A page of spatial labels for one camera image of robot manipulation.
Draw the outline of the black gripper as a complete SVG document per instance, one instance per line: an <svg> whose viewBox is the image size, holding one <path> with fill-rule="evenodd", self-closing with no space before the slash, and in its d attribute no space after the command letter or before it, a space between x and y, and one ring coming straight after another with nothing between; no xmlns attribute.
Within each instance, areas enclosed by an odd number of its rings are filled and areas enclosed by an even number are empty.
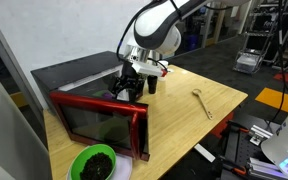
<svg viewBox="0 0 288 180"><path fill-rule="evenodd" d="M122 67L122 75L115 77L109 85L109 91L117 98L123 90L128 91L130 102L135 102L143 95L144 78L139 75L132 67L132 63L125 61Z"/></svg>

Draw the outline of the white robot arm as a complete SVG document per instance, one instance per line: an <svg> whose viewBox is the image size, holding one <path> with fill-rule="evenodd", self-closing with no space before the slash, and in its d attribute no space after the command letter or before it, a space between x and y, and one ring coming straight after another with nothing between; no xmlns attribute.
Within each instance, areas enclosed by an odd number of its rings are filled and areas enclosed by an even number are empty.
<svg viewBox="0 0 288 180"><path fill-rule="evenodd" d="M128 100L136 101L148 81L153 87L168 69L149 54L174 53L180 43L181 34L176 24L210 2L221 2L227 6L240 6L249 0L151 0L136 12L127 24L116 48L116 57L123 62L122 75L109 87L114 99L126 90Z"/></svg>

